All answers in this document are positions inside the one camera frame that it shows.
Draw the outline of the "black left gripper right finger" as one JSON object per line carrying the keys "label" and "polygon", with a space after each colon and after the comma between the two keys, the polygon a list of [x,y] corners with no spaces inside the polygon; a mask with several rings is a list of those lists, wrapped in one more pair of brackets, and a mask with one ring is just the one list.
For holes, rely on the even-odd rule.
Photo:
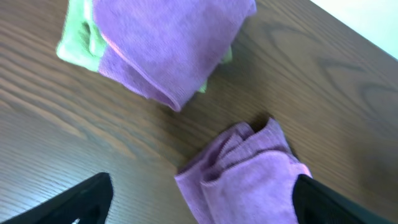
{"label": "black left gripper right finger", "polygon": [[295,182],[292,201],[299,224],[392,224],[304,174]]}

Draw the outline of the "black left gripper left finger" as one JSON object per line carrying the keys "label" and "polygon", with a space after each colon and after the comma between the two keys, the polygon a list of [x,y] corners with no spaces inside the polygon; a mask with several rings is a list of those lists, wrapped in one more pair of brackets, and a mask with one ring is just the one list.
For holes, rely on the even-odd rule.
{"label": "black left gripper left finger", "polygon": [[105,224],[112,199],[110,175],[100,172],[3,224]]}

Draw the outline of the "purple microfiber cloth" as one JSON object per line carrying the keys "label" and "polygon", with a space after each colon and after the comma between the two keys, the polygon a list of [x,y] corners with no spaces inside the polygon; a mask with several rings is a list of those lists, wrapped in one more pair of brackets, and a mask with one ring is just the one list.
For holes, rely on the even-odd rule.
{"label": "purple microfiber cloth", "polygon": [[292,192],[310,175],[274,119],[258,132],[238,123],[175,176],[198,223],[296,223]]}

